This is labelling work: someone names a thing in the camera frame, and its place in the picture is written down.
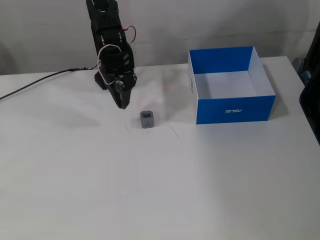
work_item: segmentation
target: robotic arm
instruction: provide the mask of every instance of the robotic arm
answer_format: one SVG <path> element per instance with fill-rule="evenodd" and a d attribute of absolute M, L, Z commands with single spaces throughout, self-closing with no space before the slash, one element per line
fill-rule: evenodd
<path fill-rule="evenodd" d="M 134 55 L 127 42 L 119 18 L 116 0 L 86 0 L 98 62 L 99 72 L 94 76 L 103 90 L 109 90 L 120 109 L 130 103 L 137 76 Z"/>

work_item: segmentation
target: white wall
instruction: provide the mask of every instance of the white wall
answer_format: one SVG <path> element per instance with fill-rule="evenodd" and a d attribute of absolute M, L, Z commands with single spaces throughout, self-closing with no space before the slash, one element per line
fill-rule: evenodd
<path fill-rule="evenodd" d="M 188 49 L 254 45 L 260 57 L 304 56 L 319 0 L 118 0 L 134 24 L 137 66 L 186 63 Z M 0 74 L 92 66 L 85 0 L 1 0 Z"/>

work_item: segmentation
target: white wire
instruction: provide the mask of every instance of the white wire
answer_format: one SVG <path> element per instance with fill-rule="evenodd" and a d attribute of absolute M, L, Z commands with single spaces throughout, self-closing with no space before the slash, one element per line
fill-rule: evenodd
<path fill-rule="evenodd" d="M 99 60 L 100 60 L 100 59 L 99 59 L 99 58 L 100 58 L 100 54 L 101 54 L 101 52 L 103 51 L 103 49 L 105 49 L 106 47 L 109 47 L 109 46 L 111 46 L 111 47 L 116 47 L 116 48 L 119 49 L 120 52 L 122 52 L 122 51 L 121 51 L 121 48 L 120 48 L 119 46 L 113 45 L 113 44 L 107 44 L 107 45 L 103 46 L 103 47 L 100 49 L 99 53 L 98 53 L 98 60 L 97 60 L 98 70 L 99 70 L 99 73 L 100 73 L 100 75 L 101 75 L 101 77 L 102 77 L 102 79 L 103 79 L 103 81 L 104 81 L 104 84 L 106 84 L 107 86 L 113 84 L 115 81 L 113 81 L 113 82 L 111 82 L 111 83 L 107 83 L 107 81 L 105 80 L 104 76 L 102 75 L 102 72 L 100 71 L 100 66 L 99 66 L 99 64 L 100 64 Z"/>

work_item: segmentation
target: asus logo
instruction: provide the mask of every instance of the asus logo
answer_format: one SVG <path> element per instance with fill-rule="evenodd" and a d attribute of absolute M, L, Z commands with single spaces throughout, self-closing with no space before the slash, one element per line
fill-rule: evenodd
<path fill-rule="evenodd" d="M 229 114 L 229 113 L 241 113 L 242 109 L 236 109 L 236 110 L 226 110 L 225 113 Z"/>

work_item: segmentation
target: scratch mark on table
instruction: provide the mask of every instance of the scratch mark on table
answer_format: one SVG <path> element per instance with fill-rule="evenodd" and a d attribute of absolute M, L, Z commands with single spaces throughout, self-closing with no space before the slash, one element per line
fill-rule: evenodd
<path fill-rule="evenodd" d="M 124 127 L 125 127 L 125 129 L 127 129 L 127 131 L 130 133 L 130 131 L 129 131 L 129 129 L 128 129 L 128 127 L 127 127 L 127 125 L 124 125 Z"/>
<path fill-rule="evenodd" d="M 180 140 L 180 137 L 178 136 L 178 134 L 176 133 L 176 131 L 170 126 L 170 124 L 168 123 L 169 127 L 171 128 L 172 132 L 177 136 L 177 138 Z"/>

